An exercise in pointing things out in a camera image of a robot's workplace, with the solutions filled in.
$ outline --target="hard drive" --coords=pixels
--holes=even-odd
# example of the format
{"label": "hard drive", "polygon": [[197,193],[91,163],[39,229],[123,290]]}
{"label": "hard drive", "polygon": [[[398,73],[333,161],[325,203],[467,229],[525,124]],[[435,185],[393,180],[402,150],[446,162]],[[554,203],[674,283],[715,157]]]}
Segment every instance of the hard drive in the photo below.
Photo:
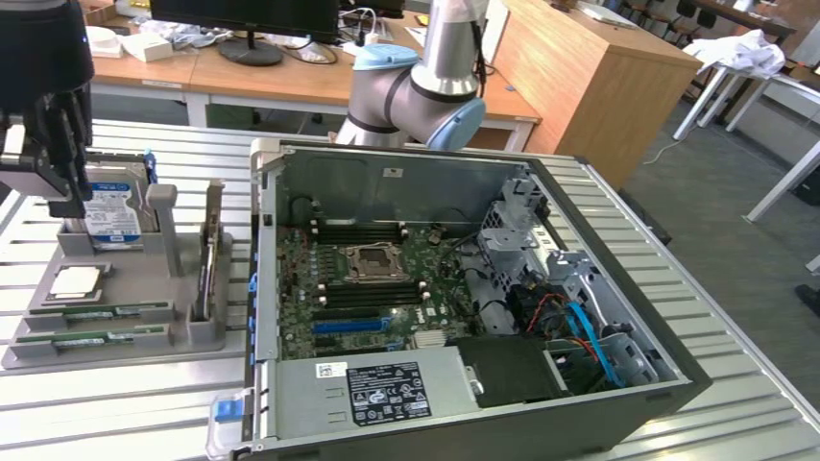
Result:
{"label": "hard drive", "polygon": [[149,186],[157,182],[154,154],[89,153],[89,181],[94,190],[85,220],[71,220],[71,232],[89,232],[98,250],[143,247],[143,234],[158,232]]}

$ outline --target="computer monitor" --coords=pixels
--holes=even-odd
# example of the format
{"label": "computer monitor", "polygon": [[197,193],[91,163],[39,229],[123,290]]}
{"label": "computer monitor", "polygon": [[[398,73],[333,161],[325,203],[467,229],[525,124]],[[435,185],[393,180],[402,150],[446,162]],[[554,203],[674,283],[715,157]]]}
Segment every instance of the computer monitor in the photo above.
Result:
{"label": "computer monitor", "polygon": [[405,17],[406,0],[343,0],[342,9],[371,8],[382,17]]}
{"label": "computer monitor", "polygon": [[341,0],[151,0],[151,16],[161,21],[247,31],[247,40],[227,40],[219,53],[246,65],[282,61],[278,47],[257,42],[255,32],[311,36],[333,41],[339,32]]}

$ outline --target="gray floor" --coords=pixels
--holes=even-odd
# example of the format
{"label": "gray floor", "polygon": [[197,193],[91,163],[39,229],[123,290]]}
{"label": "gray floor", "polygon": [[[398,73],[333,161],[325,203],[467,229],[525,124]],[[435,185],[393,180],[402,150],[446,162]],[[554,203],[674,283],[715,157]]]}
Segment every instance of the gray floor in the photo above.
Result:
{"label": "gray floor", "polygon": [[[690,109],[681,105],[647,152],[673,142]],[[261,110],[257,129],[297,133],[303,117]],[[95,96],[97,118],[186,124],[185,107],[170,101]],[[302,133],[327,134],[342,117],[309,121]],[[627,190],[673,235],[673,252],[809,401],[820,407],[820,318],[794,294],[820,286],[805,264],[820,254],[820,208],[786,197],[758,225],[741,216],[785,171],[755,147],[718,126],[697,130],[661,161],[642,165]]]}

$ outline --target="blue pcie slot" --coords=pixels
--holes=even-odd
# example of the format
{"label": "blue pcie slot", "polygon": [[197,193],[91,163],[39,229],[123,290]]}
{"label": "blue pcie slot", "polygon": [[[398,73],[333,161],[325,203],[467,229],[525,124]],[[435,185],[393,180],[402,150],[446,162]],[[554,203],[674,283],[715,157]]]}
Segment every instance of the blue pcie slot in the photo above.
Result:
{"label": "blue pcie slot", "polygon": [[385,332],[390,326],[390,318],[359,322],[323,322],[313,326],[313,334]]}

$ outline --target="metal table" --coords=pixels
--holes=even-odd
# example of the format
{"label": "metal table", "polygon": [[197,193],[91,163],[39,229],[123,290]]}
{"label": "metal table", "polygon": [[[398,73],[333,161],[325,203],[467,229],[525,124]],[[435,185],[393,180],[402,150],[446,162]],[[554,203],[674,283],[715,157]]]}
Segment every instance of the metal table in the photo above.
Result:
{"label": "metal table", "polygon": [[[195,231],[203,219],[209,179],[226,180],[223,220],[238,239],[234,331],[219,352],[110,362],[102,368],[0,371],[0,458],[203,459],[210,402],[217,393],[239,390],[245,376],[247,155],[261,133],[107,121],[98,121],[94,130],[98,148],[157,153],[161,182],[181,190],[179,231]],[[820,459],[818,412],[605,180],[573,158],[551,156],[543,162],[715,380],[678,414],[585,460]],[[569,245],[578,246],[561,216],[553,213],[550,219]],[[43,201],[13,194],[0,208],[0,350],[55,250],[58,226]]]}

